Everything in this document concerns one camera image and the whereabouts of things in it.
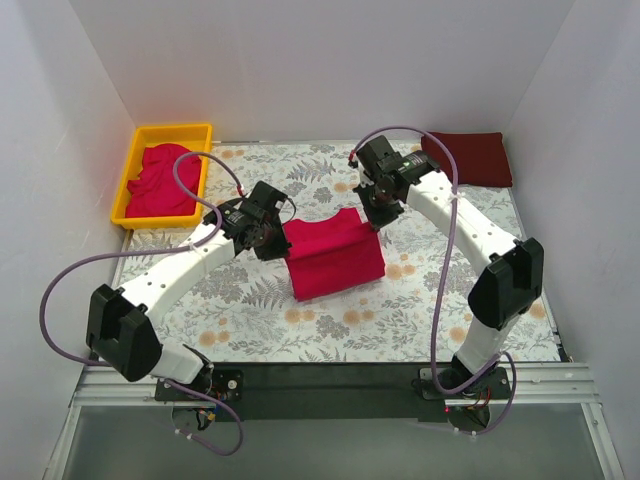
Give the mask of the bright red t-shirt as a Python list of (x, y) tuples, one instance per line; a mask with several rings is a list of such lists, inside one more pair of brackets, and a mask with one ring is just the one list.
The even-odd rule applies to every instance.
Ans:
[(385, 274), (378, 233), (362, 221), (355, 208), (333, 217), (284, 226), (291, 244), (285, 258), (294, 297), (302, 302), (341, 292), (382, 278)]

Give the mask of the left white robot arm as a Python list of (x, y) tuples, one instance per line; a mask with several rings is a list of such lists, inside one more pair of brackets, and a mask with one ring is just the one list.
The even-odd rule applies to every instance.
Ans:
[(245, 198), (209, 212), (176, 252), (116, 289), (103, 285), (90, 299), (87, 346), (127, 381), (146, 376), (178, 383), (193, 400), (213, 389), (213, 363), (175, 340), (162, 341), (162, 318), (214, 269), (251, 250), (262, 261), (287, 256), (280, 211), (288, 196), (260, 181)]

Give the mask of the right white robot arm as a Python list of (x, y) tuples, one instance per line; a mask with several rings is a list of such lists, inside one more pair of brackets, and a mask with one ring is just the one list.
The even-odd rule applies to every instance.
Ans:
[(431, 384), (443, 396), (479, 395), (511, 329), (541, 296), (542, 245), (496, 226), (461, 195), (456, 172), (446, 174), (423, 151), (400, 154), (381, 131), (361, 140), (348, 163), (359, 172), (354, 190), (373, 229), (390, 225), (411, 208), (446, 235), (447, 256), (459, 250), (474, 269), (466, 339), (448, 368), (431, 371)]

